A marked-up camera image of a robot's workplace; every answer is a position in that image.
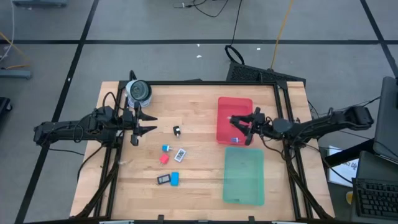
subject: keyboard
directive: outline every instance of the keyboard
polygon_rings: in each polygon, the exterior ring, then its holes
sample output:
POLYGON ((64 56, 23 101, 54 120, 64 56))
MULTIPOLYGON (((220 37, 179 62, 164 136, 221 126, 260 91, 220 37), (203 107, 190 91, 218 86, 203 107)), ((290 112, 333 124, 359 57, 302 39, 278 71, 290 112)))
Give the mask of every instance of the keyboard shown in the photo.
POLYGON ((398 221, 398 182, 355 179, 354 195, 358 216, 398 221))
POLYGON ((234 62, 231 62, 231 64, 229 65, 227 81, 260 81, 260 80, 265 82, 300 81, 304 82, 305 85, 304 78, 277 73, 272 71, 271 69, 264 70, 261 68, 241 65, 234 62))

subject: black floor stripe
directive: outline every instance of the black floor stripe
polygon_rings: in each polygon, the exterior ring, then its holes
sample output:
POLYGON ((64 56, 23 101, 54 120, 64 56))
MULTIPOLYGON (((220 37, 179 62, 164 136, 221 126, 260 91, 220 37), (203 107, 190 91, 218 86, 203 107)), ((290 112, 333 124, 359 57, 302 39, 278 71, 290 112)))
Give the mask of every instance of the black floor stripe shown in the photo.
MULTIPOLYGON (((73 57, 72 64, 70 65, 67 78, 65 79, 65 84, 63 85, 61 95, 60 95, 60 98, 57 103, 57 107, 56 107, 55 112, 52 117, 53 122, 58 121, 59 117, 61 115, 61 110, 62 110, 63 104, 65 102, 65 99, 67 97, 68 89, 72 82, 73 74, 75 73, 76 66, 77 66, 77 63, 80 58, 81 50, 83 49, 83 46, 84 46, 84 41, 87 38, 88 30, 90 29, 91 22, 93 21, 94 14, 95 14, 95 11, 96 11, 96 8, 98 5, 98 1, 99 0, 94 0, 93 5, 90 10, 90 13, 88 14, 85 28, 83 29, 83 33, 81 34, 80 41, 79 41, 78 47, 76 49, 75 56, 73 57)), ((40 173, 43 169, 43 165, 45 162, 45 158, 47 157, 48 151, 49 151, 48 147, 42 147, 42 149, 40 151, 39 158, 37 159, 32 177, 30 178, 29 184, 27 186, 27 189, 26 189, 24 198, 22 200, 21 207, 19 208, 15 223, 23 223, 25 220, 26 213, 29 209, 30 202, 32 201, 32 197, 33 197, 34 191, 36 189, 37 182, 39 181, 40 173)))
POLYGON ((362 4, 363 9, 365 10, 365 13, 366 13, 368 19, 369 19, 369 22, 372 25, 372 28, 374 30, 374 33, 376 34, 377 39, 381 41, 381 48, 383 49, 384 55, 386 56, 387 61, 390 64, 391 70, 392 70, 394 76, 398 78, 398 67, 397 67, 396 61, 394 60, 393 56, 391 55, 390 49, 388 48, 387 44, 384 42, 383 35, 381 34, 380 29, 377 26, 376 21, 374 20, 374 17, 372 15, 372 12, 371 12, 368 4, 366 3, 366 0, 361 0, 361 4, 362 4))
MULTIPOLYGON (((85 40, 84 44, 150 45, 150 44, 228 44, 229 39, 197 40, 85 40)), ((235 44, 275 44, 276 40, 240 39, 235 44)), ((80 40, 15 40, 15 44, 80 44, 80 40)), ((398 40, 280 40, 279 44, 297 45, 374 45, 398 44, 398 40)))

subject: white cable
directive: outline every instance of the white cable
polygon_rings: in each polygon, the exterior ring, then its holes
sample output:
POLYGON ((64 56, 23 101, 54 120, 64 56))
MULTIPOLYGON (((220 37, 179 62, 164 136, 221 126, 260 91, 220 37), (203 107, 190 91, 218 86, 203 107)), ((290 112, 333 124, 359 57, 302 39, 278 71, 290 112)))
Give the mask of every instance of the white cable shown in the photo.
POLYGON ((12 45, 14 43, 14 34, 15 34, 15 21, 14 21, 14 4, 12 3, 12 0, 10 0, 11 3, 11 12, 12 12, 12 34, 11 34, 11 44, 6 50, 6 53, 0 58, 0 62, 7 56, 8 52, 11 50, 12 45))

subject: wooden tabletop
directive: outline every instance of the wooden tabletop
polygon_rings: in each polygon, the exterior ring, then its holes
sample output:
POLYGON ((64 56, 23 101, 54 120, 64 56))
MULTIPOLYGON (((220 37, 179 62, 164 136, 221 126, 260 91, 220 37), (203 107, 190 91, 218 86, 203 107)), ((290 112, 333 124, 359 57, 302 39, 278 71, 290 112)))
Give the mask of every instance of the wooden tabletop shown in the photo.
MULTIPOLYGON (((103 82, 97 107, 104 95, 116 94, 118 82, 103 82)), ((294 118, 301 122, 311 119, 307 97, 302 82, 288 82, 289 96, 294 118)), ((216 142, 217 102, 221 96, 250 98, 253 107, 271 118, 277 117, 272 86, 209 86, 209 85, 152 85, 152 101, 143 112, 158 118, 142 122, 142 126, 157 126, 157 129, 139 139, 139 146, 130 144, 130 132, 126 131, 114 198, 112 219, 156 220, 165 215, 166 220, 247 220, 253 215, 256 220, 294 220, 285 161, 276 152, 266 149, 258 136, 254 136, 249 148, 264 151, 263 206, 224 203, 224 149, 226 145, 216 142), (173 126, 180 126, 181 137, 173 134, 173 126), (183 148, 187 154, 181 163, 173 158, 178 150, 170 153, 170 160, 161 165, 161 145, 175 149, 183 148), (180 173, 180 184, 157 185, 156 177, 180 173)), ((109 97, 107 105, 114 106, 109 97)), ((281 150, 282 143, 270 141, 270 147, 281 150)), ((317 147, 317 142, 309 144, 317 147)), ((100 144, 89 141, 85 158, 100 144)), ((306 147, 301 150, 308 189, 325 211, 334 216, 330 194, 323 171, 320 154, 306 147)), ((91 199, 100 181, 105 150, 93 156, 81 170, 76 188, 71 215, 76 215, 91 199)), ((301 216, 305 217, 302 194, 299 194, 301 216)), ((108 191, 104 194, 101 214, 105 213, 108 191)))

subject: translucent red container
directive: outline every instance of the translucent red container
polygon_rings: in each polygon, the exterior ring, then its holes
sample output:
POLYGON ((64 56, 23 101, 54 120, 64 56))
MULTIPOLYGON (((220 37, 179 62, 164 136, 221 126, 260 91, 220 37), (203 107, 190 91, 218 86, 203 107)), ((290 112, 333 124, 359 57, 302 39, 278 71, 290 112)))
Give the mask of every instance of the translucent red container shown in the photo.
POLYGON ((253 101, 247 98, 218 98, 217 134, 219 144, 244 146, 246 137, 243 133, 229 123, 232 115, 249 115, 253 112, 253 101))

